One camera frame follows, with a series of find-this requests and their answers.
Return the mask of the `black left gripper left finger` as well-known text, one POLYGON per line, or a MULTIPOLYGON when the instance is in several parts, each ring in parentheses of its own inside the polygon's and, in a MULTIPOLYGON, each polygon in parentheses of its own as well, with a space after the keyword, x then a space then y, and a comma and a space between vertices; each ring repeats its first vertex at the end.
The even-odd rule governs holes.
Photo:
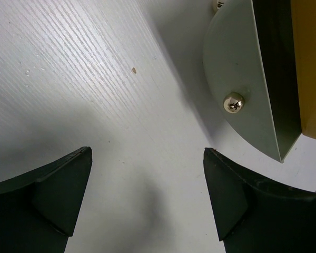
POLYGON ((81 147, 0 182, 0 252, 64 252, 91 167, 92 149, 81 147))

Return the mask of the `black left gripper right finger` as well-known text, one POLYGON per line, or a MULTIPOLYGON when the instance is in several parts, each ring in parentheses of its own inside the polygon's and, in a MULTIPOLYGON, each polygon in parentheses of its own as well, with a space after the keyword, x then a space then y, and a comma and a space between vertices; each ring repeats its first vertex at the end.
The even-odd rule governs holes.
POLYGON ((226 252, 316 252, 316 193, 279 183, 206 148, 204 174, 226 252))

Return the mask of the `beige orange round organizer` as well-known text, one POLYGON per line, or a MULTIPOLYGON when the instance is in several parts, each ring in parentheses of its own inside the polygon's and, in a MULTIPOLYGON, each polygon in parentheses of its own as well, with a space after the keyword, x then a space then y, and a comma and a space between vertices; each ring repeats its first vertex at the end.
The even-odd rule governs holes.
POLYGON ((316 139, 316 1, 215 1, 203 65, 230 126, 282 162, 316 139))

